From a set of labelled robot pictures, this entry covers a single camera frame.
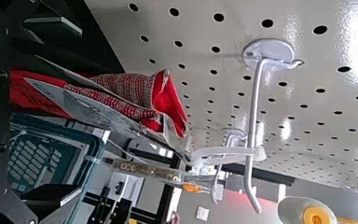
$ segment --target white pegboard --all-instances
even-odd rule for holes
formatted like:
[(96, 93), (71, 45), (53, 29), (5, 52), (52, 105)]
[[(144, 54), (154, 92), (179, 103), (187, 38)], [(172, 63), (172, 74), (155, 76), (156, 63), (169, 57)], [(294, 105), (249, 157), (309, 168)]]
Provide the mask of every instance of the white pegboard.
[(127, 72), (171, 70), (193, 148), (222, 145), (222, 128), (247, 131), (243, 47), (289, 42), (305, 64), (262, 80), (257, 144), (268, 159), (255, 166), (358, 186), (358, 0), (86, 2)]

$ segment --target plastic crate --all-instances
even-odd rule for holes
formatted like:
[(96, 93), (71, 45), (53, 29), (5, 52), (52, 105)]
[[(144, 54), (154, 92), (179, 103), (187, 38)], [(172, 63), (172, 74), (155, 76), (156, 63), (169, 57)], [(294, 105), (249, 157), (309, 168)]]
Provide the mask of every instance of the plastic crate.
[(7, 178), (19, 195), (47, 183), (85, 185), (93, 163), (79, 156), (99, 158), (104, 146), (95, 135), (23, 114), (11, 117), (10, 135)]

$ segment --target red fabric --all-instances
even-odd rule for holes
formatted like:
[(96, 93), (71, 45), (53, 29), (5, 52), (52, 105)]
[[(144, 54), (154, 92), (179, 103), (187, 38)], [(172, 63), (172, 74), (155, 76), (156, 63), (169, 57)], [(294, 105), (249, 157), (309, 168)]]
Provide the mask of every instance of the red fabric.
[(115, 109), (119, 113), (131, 119), (140, 120), (144, 126), (155, 132), (162, 132), (161, 124), (159, 124), (155, 120), (155, 118), (158, 118), (158, 113), (154, 110), (143, 109), (135, 105), (131, 105), (125, 101), (119, 100), (116, 97), (113, 97), (100, 91), (80, 88), (70, 84), (65, 85), (64, 88), (68, 91), (87, 96), (93, 100), (103, 103), (104, 105), (108, 105), (109, 107)]
[(161, 71), (156, 75), (152, 92), (152, 104), (157, 111), (167, 114), (172, 119), (177, 134), (180, 137), (184, 137), (187, 131), (185, 110), (176, 93), (171, 77), (165, 74), (165, 71)]
[(47, 77), (24, 70), (12, 69), (10, 72), (10, 101), (15, 102), (23, 108), (43, 110), (54, 115), (72, 119), (71, 116), (65, 113), (65, 111), (63, 111), (59, 106), (50, 101), (49, 98), (30, 85), (24, 79), (25, 77), (43, 81), (57, 87), (64, 88), (68, 91), (88, 96), (93, 100), (110, 106), (130, 119), (140, 120), (144, 126), (155, 132), (162, 132), (162, 126), (158, 120), (156, 120), (158, 119), (158, 112), (152, 109), (143, 109), (141, 107), (137, 107), (136, 105), (131, 105), (99, 91), (79, 88), (67, 84), (65, 81), (58, 78)]
[(92, 81), (139, 106), (167, 114), (180, 137), (186, 134), (186, 114), (168, 70), (152, 77), (139, 74), (105, 74)]
[(141, 107), (152, 109), (151, 91), (155, 77), (139, 74), (104, 74), (90, 78), (114, 94)]
[(62, 85), (63, 82), (60, 79), (53, 77), (44, 77), (38, 74), (21, 71), (21, 70), (11, 70), (10, 72), (10, 101), (15, 102), (23, 108), (30, 110), (40, 110), (47, 111), (51, 114), (58, 115), (67, 119), (71, 119), (65, 111), (63, 111), (59, 106), (50, 101), (49, 98), (44, 96), (33, 86), (31, 86), (25, 77), (31, 77), (33, 79), (46, 81), (51, 84)]

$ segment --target pegboard hook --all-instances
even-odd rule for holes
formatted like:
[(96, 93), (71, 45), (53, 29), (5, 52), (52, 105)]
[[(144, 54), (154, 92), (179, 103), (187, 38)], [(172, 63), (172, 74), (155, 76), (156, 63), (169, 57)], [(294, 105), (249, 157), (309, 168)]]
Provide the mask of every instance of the pegboard hook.
[[(294, 60), (293, 48), (286, 42), (277, 39), (260, 39), (245, 47), (242, 58), (246, 65), (255, 69), (254, 86), (252, 90), (251, 112), (249, 118), (248, 148), (255, 148), (256, 120), (258, 98), (260, 93), (261, 76), (264, 71), (274, 72), (299, 67), (303, 61)], [(254, 157), (247, 156), (244, 173), (244, 186), (252, 207), (260, 214), (262, 208), (252, 190), (252, 169)]]

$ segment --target white wall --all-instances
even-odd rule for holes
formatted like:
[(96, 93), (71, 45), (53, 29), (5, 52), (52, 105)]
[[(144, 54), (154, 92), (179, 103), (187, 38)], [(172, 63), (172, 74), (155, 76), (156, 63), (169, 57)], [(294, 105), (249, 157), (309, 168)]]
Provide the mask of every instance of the white wall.
[[(257, 197), (262, 202), (263, 214), (255, 214), (245, 194), (225, 189), (223, 201), (215, 205), (207, 194), (183, 192), (178, 213), (185, 224), (228, 224), (228, 223), (281, 223), (277, 215), (279, 185), (254, 179)], [(349, 190), (335, 189), (325, 185), (297, 179), (286, 188), (287, 196), (310, 197), (327, 204), (338, 217), (357, 220), (358, 194)], [(198, 206), (211, 209), (208, 222), (195, 219)]]
[[(183, 191), (177, 212), (181, 216), (181, 223), (185, 224), (281, 224), (277, 214), (277, 204), (264, 199), (260, 199), (260, 202), (263, 206), (263, 213), (257, 215), (246, 194), (225, 189), (223, 201), (214, 204), (208, 194), (193, 194)], [(210, 209), (207, 222), (196, 219), (199, 206)]]

